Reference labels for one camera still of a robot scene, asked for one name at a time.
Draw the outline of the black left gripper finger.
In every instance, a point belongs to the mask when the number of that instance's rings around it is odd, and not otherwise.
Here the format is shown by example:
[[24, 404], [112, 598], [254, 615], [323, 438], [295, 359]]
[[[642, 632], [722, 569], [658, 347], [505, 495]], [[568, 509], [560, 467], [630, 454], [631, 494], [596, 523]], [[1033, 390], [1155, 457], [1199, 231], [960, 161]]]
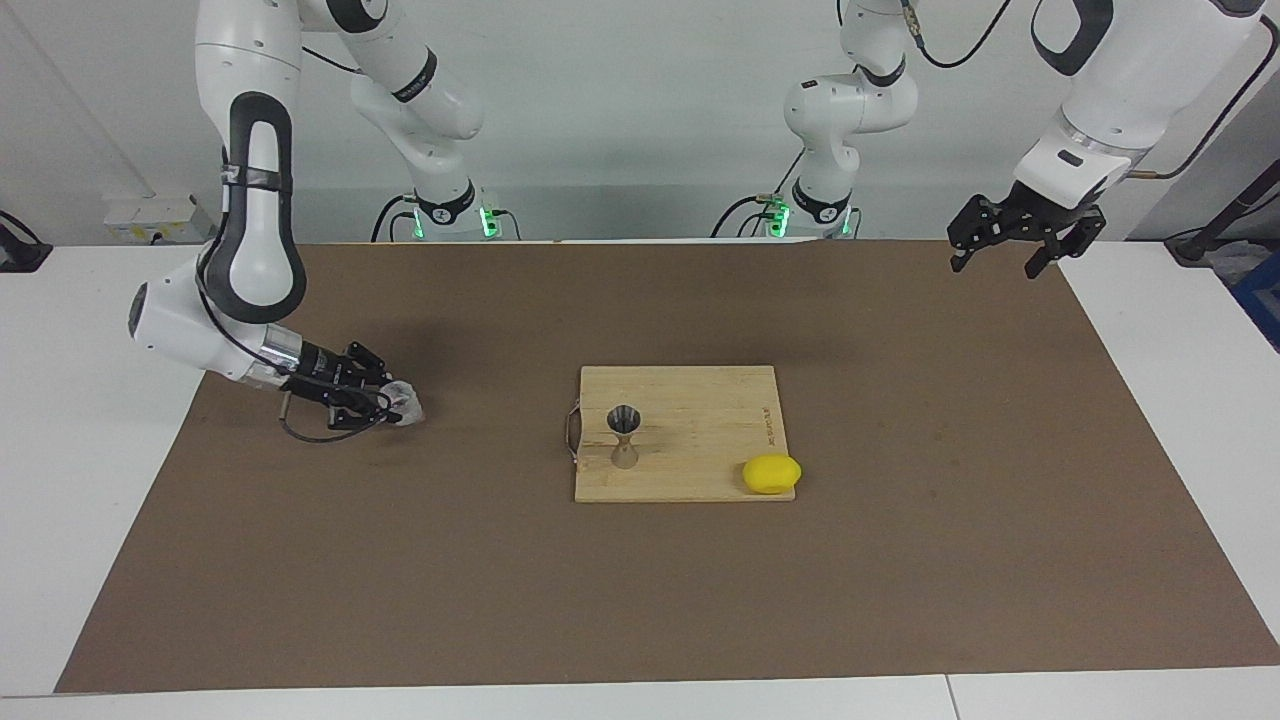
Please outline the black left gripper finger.
[[986, 196], [972, 196], [947, 225], [948, 243], [954, 256], [954, 273], [964, 270], [973, 255], [1009, 240], [1005, 229], [1007, 209]]
[[1065, 258], [1080, 258], [1106, 227], [1103, 213], [1082, 213], [1066, 220], [1037, 222], [1027, 238], [1039, 242], [1024, 265], [1025, 277], [1037, 279], [1050, 265]]

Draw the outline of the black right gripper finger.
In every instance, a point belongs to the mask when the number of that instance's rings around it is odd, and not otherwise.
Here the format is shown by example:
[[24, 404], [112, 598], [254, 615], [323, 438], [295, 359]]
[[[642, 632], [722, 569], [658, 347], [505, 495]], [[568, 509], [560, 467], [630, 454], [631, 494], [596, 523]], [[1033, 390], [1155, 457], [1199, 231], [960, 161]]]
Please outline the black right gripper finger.
[[390, 383], [393, 377], [376, 354], [352, 342], [346, 350], [346, 383]]
[[330, 392], [330, 428], [361, 429], [380, 423], [396, 424], [401, 413], [383, 392]]

